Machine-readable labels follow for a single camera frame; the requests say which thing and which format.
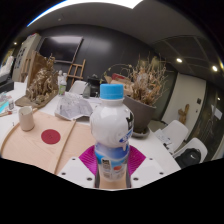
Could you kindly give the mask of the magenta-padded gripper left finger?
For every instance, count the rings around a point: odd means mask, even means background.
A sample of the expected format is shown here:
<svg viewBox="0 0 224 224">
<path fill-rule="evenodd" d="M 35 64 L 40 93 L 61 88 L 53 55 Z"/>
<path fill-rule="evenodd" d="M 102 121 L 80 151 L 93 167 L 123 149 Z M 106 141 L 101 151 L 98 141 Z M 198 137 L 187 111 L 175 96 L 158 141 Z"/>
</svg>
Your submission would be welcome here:
<svg viewBox="0 0 224 224">
<path fill-rule="evenodd" d="M 71 157 L 58 176 L 81 187 L 94 188 L 97 171 L 97 159 L 91 146 L 79 157 Z"/>
</svg>

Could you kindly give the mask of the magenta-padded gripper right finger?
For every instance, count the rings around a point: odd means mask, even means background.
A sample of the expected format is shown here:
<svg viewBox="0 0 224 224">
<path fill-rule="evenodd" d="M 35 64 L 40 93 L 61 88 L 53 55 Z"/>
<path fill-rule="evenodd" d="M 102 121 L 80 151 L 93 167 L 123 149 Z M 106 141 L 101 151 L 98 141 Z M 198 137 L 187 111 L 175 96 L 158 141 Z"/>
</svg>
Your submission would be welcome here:
<svg viewBox="0 0 224 224">
<path fill-rule="evenodd" d="M 127 163 L 127 187 L 140 188 L 165 176 L 158 162 L 146 157 L 134 146 L 130 147 Z"/>
</svg>

